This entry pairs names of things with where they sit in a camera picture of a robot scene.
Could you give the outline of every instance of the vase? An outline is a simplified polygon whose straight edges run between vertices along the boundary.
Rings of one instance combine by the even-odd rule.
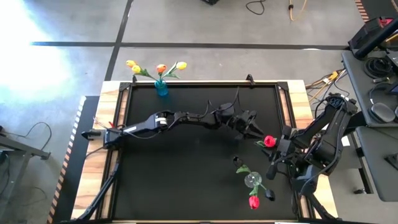
[[[156,92],[159,96],[167,96],[169,91],[167,90],[167,84],[164,80],[155,81]]]

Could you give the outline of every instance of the red flower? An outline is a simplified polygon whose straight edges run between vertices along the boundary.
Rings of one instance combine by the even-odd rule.
[[[274,147],[276,145],[276,140],[272,136],[266,136],[266,138],[264,139],[264,144],[267,147]]]
[[[260,206],[260,199],[257,196],[249,197],[249,204],[251,209],[257,209]]]

